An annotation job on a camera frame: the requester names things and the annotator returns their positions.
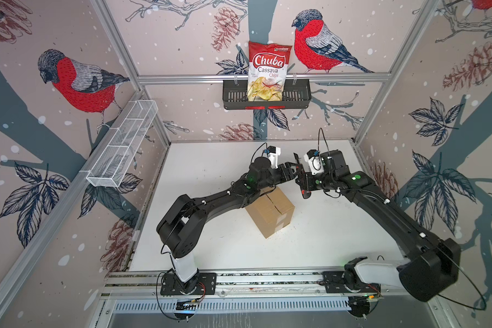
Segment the red black utility knife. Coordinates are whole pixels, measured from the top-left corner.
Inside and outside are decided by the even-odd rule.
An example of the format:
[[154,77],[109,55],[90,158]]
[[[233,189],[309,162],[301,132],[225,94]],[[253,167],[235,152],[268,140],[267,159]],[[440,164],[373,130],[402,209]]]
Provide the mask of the red black utility knife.
[[307,172],[303,168],[303,165],[300,163],[299,160],[299,155],[297,153],[294,153],[295,157],[295,169],[296,169],[296,180],[295,182],[299,185],[299,188],[301,190],[301,194],[303,196],[303,199],[307,200],[311,196],[311,191],[309,190],[308,187],[308,176]]

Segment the brown cardboard express box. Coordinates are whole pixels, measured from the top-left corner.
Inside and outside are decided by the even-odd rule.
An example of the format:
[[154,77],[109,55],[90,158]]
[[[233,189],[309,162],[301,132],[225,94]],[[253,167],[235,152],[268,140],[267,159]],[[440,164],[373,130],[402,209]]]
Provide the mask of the brown cardboard express box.
[[262,190],[262,196],[245,209],[265,239],[287,227],[295,212],[295,206],[279,187]]

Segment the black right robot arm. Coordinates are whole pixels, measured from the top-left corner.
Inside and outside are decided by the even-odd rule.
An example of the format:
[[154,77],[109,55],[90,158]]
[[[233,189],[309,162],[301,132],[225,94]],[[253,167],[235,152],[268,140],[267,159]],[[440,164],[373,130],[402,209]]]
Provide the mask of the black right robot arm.
[[452,239],[440,239],[413,220],[369,175],[350,172],[339,150],[306,156],[305,160],[309,171],[301,163],[295,169],[303,198],[308,199],[313,191],[335,191],[367,212],[404,254],[398,261],[361,256],[348,262],[342,277],[348,290],[358,292],[369,284],[395,286],[427,302],[458,280],[460,246]]

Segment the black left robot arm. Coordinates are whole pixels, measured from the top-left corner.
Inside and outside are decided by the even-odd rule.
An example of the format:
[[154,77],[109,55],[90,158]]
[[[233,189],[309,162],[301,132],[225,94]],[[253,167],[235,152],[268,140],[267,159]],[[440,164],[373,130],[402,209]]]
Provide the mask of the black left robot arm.
[[249,170],[231,186],[213,195],[190,198],[177,197],[157,225],[156,231],[173,265],[174,277],[182,284],[197,282],[199,269],[192,251],[210,220],[231,210],[245,208],[266,194],[266,188],[295,180],[302,169],[298,163],[286,162],[272,167],[266,157],[250,163]]

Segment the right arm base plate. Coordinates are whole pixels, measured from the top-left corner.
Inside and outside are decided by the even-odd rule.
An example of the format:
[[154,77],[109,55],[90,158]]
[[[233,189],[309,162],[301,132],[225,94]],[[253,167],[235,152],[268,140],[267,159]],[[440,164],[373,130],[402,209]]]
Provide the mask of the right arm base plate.
[[345,271],[324,271],[321,285],[325,287],[326,293],[370,293],[379,294],[379,284],[366,284],[359,279],[355,273]]

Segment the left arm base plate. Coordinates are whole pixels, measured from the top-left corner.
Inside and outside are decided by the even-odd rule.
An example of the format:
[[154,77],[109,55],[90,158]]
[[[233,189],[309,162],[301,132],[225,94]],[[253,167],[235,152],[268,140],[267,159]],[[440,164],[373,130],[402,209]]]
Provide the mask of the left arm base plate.
[[159,280],[161,296],[214,295],[217,285],[216,273],[197,273],[187,282],[182,282],[175,273],[168,272]]

